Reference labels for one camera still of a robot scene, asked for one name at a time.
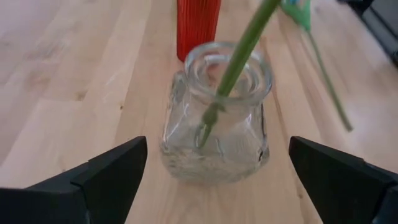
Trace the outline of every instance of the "glass jar rim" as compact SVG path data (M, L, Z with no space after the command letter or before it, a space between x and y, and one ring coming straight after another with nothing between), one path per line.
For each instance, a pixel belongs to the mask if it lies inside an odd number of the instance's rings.
M263 90L253 90L247 96L243 97L230 97L230 96L219 96L211 91L207 86L201 85L198 82L198 77L195 72L192 72L193 61L197 59L200 55L208 50L217 48L226 48L233 50L236 44L231 42L208 42L195 47L187 55L184 63L185 74L188 78L188 85L193 93L200 93L205 97L209 98L212 102L222 103L222 104L256 104L262 101L266 95L270 92L272 87L272 74L268 64L265 63L263 56L257 53L255 50L250 54L250 58L253 59L264 76L264 89Z

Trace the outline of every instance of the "green object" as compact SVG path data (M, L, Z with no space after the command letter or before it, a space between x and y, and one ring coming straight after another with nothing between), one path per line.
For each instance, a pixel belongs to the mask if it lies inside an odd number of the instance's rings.
M222 77L221 83L217 88L216 95L227 97L235 86L244 65L250 57L251 52L259 40L269 18L275 11L281 0L263 0L256 13L246 27L241 40L238 42L232 54L229 65ZM222 110L222 105L217 102L212 103L202 117L202 124L198 127L198 132L204 130L203 137L197 144L201 148L205 145L213 126L218 119L218 110Z
M310 0L305 0L303 9L301 9L301 8L299 8L299 5L296 2L289 2L287 0L284 0L281 4L281 8L298 25L302 26L304 28L304 30L306 31L306 33L308 34L308 38L310 39L311 45L315 51L315 55L316 55L319 67L321 69L323 79L325 80L326 87L327 87L329 94L331 96L331 99L333 100L333 103L337 109L339 117L342 120L346 130L352 131L353 127L352 127L351 123L349 122L347 115L344 111L343 105L341 104L341 101L339 100L339 98L337 96L335 88L333 87L333 84L331 82L330 76L329 76L328 72L326 71L325 65L324 65L321 55L319 53L318 45L315 42L315 39L313 38L313 35L311 33L310 3L311 3Z

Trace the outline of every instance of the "clear glass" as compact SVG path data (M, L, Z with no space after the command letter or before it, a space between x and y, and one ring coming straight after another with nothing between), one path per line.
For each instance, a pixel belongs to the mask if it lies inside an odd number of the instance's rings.
M169 172L190 182L234 182L257 171L269 158L262 101L271 71L253 52L229 97L216 96L234 44L212 42L193 49L185 71L172 83L162 136L162 160ZM203 147L201 117L213 102L222 105Z

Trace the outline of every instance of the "red container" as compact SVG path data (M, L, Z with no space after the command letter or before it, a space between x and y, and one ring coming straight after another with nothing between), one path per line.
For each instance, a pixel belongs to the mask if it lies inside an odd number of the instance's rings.
M214 41L221 0L177 0L177 57L197 45Z

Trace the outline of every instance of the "wooden surface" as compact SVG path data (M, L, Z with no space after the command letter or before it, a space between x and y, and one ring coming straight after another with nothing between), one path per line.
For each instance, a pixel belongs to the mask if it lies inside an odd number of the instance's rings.
M223 0L217 40L237 41L256 0ZM398 72L349 8L313 1L313 34L354 126L344 131L306 36L274 14L259 44L270 161L237 184L172 179L159 141L175 52L174 0L0 1L0 186L27 187L137 135L149 156L126 223L321 223L292 169L299 135L398 172Z

